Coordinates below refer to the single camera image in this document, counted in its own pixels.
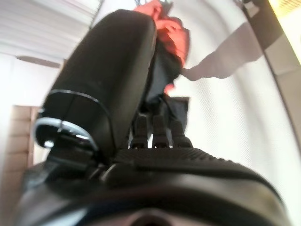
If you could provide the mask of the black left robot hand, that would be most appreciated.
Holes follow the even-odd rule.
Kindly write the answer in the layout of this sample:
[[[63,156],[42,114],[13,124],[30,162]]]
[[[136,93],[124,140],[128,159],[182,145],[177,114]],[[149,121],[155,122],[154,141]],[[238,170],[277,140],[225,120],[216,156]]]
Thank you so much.
[[[16,226],[288,226],[273,186],[196,149],[179,121],[139,115],[162,62],[151,17],[117,10],[77,46],[32,129],[50,152],[24,174]]]

